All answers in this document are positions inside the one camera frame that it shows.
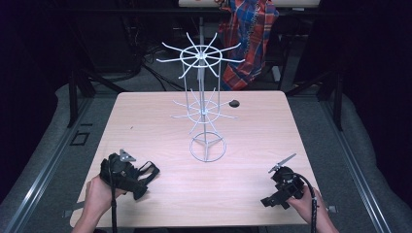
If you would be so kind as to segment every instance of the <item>person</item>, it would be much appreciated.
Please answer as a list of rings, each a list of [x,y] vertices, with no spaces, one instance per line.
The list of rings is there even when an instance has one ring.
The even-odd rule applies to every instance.
[[[326,210],[324,200],[320,192],[315,189],[315,195],[318,200],[317,210],[317,232],[320,233],[335,233],[338,230],[333,225]],[[116,198],[124,194],[126,191],[116,189]],[[303,197],[295,199],[291,197],[287,202],[294,207],[299,215],[307,222],[311,223],[312,217],[312,197],[309,187],[303,187]],[[93,232],[97,226],[99,219],[111,208],[112,190],[105,184],[100,176],[91,179],[86,185],[86,199],[82,215],[73,227],[72,233],[88,233]]]

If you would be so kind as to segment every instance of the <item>wooden tabletop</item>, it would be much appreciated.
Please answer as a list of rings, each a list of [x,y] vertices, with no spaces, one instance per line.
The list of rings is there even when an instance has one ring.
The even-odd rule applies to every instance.
[[[320,0],[273,0],[277,8],[317,8]],[[219,7],[215,0],[179,0],[180,7]]]
[[[205,96],[208,99],[212,93],[206,92]],[[215,103],[219,101],[217,97],[215,93]],[[239,101],[240,106],[222,105],[221,116],[213,122],[226,143],[225,153],[217,161],[202,162],[190,153],[189,145],[203,126],[195,126],[189,134],[194,122],[188,117],[172,117],[187,114],[187,108],[173,102],[186,104],[184,92],[120,94],[79,202],[85,199],[86,182],[99,174],[101,161],[124,149],[137,158],[133,162],[135,167],[150,160],[160,174],[138,201],[132,193],[118,198],[119,227],[304,224],[293,208],[265,208],[260,203],[260,199],[277,191],[270,179],[273,173],[268,174],[268,170],[293,153],[296,156],[286,166],[318,187],[285,94],[224,91],[218,103],[232,99]],[[221,149],[217,146],[210,153],[219,153]],[[81,213],[82,210],[73,213],[72,226]],[[98,226],[111,225],[108,211]]]

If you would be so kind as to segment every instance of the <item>gray carpet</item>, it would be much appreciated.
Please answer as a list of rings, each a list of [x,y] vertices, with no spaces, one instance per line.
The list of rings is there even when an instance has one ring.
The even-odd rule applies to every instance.
[[[285,89],[292,88],[291,77],[297,61],[298,54],[293,55],[292,51],[291,66],[287,71],[289,79],[285,82]],[[155,62],[149,65],[161,75],[181,82],[176,79],[181,73],[179,64],[176,66]],[[207,88],[210,88],[209,84],[214,81],[209,74]],[[158,80],[145,69],[133,79],[116,84],[132,91],[162,91]],[[165,86],[168,90],[173,89],[167,84]],[[274,86],[267,81],[258,81],[251,88],[270,89]],[[66,128],[69,122],[67,86],[63,86],[56,93],[59,105],[52,123],[16,185],[1,204],[1,232],[70,232],[70,217],[62,217],[62,214],[71,210],[78,199],[88,167],[116,100],[116,93],[106,86],[94,83],[94,87],[97,90],[95,98],[85,99],[79,95],[81,114],[72,129]],[[373,148],[351,101],[344,98],[343,133],[336,133],[334,125],[330,123],[329,103],[318,102],[311,90],[303,95],[290,97],[289,102],[324,199],[329,205],[338,208],[339,212],[330,216],[340,232],[379,230],[365,207],[360,188],[354,182],[345,157],[347,152],[337,134],[344,136],[350,145],[350,150],[392,232],[408,232],[412,229],[412,212],[390,191],[385,179],[376,169]],[[59,159],[51,160],[57,153],[61,155]],[[33,198],[33,195],[26,197],[30,188],[39,181],[39,174],[49,177],[41,180],[45,189],[36,192],[37,198]],[[22,203],[29,203],[35,208],[24,207]],[[308,225],[262,226],[259,230],[310,232]],[[132,229],[120,229],[120,232],[132,232]]]

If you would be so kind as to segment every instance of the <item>hanging garment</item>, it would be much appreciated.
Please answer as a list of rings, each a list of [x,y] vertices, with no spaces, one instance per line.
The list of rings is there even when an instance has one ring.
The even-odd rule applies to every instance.
[[[270,29],[279,13],[270,0],[231,0],[229,4],[231,17],[220,24],[219,33],[226,48],[241,43],[228,58],[245,61],[227,63],[222,88],[240,90],[260,74]]]

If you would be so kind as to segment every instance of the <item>person's right hand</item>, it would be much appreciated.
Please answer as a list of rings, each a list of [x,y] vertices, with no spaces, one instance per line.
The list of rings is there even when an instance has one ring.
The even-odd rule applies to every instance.
[[[316,217],[316,229],[318,232],[338,232],[334,227],[332,221],[326,210],[324,200],[322,199],[321,193],[314,188],[315,196],[317,198],[317,217]],[[303,197],[301,199],[295,199],[293,197],[289,198],[287,202],[293,206],[299,215],[309,224],[312,221],[312,196],[310,194],[309,187],[305,185],[303,187]]]

